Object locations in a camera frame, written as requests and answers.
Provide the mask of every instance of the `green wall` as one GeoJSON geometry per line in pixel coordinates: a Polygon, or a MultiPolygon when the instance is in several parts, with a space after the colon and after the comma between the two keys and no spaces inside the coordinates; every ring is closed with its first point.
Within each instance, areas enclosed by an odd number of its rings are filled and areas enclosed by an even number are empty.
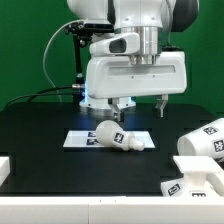
{"type": "MultiPolygon", "coordinates": [[[[170,96],[170,102],[202,105],[218,116],[224,116],[223,8],[223,0],[201,0],[197,21],[184,33],[172,35],[172,43],[186,52],[188,89],[170,96]]],[[[76,17],[65,0],[1,0],[0,15],[2,109],[14,97],[50,87],[42,71],[45,47],[59,27],[76,17]]],[[[82,51],[82,58],[85,64],[89,59],[87,49],[82,51]]],[[[57,85],[74,83],[71,36],[59,34],[50,49],[47,69],[57,85]]],[[[137,101],[155,100],[143,97],[137,101]]]]}

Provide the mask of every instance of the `black table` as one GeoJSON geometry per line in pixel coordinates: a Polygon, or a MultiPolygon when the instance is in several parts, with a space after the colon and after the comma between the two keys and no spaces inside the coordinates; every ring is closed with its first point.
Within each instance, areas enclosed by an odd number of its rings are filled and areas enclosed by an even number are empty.
{"type": "Polygon", "coordinates": [[[0,112],[0,156],[11,168],[0,196],[160,196],[162,181],[181,176],[172,159],[178,138],[216,118],[199,106],[168,104],[157,119],[154,106],[138,104],[121,126],[149,131],[156,148],[123,152],[63,148],[68,130],[95,130],[107,118],[69,103],[11,105],[0,112]]]}

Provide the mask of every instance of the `white cylinder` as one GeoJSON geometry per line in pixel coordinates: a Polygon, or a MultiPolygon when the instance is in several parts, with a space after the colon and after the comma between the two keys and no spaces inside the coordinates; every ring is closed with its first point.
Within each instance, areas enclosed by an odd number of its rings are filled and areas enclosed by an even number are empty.
{"type": "Polygon", "coordinates": [[[67,0],[67,3],[80,19],[107,19],[108,0],[67,0]]]}
{"type": "Polygon", "coordinates": [[[187,135],[177,143],[180,156],[224,157],[224,118],[218,119],[187,135]]]}

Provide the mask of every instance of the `white robot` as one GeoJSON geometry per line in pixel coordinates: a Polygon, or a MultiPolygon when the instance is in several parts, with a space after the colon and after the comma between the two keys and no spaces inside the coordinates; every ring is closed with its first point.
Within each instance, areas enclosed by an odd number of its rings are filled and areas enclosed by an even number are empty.
{"type": "Polygon", "coordinates": [[[198,0],[67,2],[83,19],[79,29],[93,31],[82,111],[101,115],[112,111],[121,120],[121,110],[135,107],[130,97],[154,95],[163,116],[168,94],[182,93],[187,86],[184,52],[170,46],[169,35],[194,22],[198,0]],[[165,49],[163,32],[168,33],[165,49]]]}

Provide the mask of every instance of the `white container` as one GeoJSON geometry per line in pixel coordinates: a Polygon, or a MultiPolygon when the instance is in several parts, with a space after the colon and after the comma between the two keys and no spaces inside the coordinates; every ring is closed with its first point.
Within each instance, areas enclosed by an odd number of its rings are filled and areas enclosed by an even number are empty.
{"type": "Polygon", "coordinates": [[[224,118],[220,118],[187,135],[177,143],[180,156],[224,157],[224,118]]]}

